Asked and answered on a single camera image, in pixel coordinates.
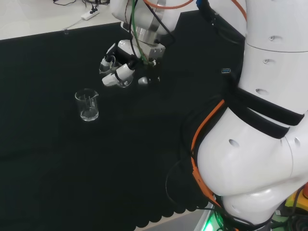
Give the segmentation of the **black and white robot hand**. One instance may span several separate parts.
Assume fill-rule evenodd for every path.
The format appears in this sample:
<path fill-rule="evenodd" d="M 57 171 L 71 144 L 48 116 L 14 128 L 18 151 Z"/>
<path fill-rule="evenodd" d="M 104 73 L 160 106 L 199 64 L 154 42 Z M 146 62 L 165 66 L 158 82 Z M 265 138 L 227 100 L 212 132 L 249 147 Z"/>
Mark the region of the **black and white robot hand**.
<path fill-rule="evenodd" d="M 135 69 L 140 64 L 140 52 L 130 40 L 125 39 L 114 43 L 107 50 L 99 67 L 103 85 L 127 87 L 132 82 Z"/>

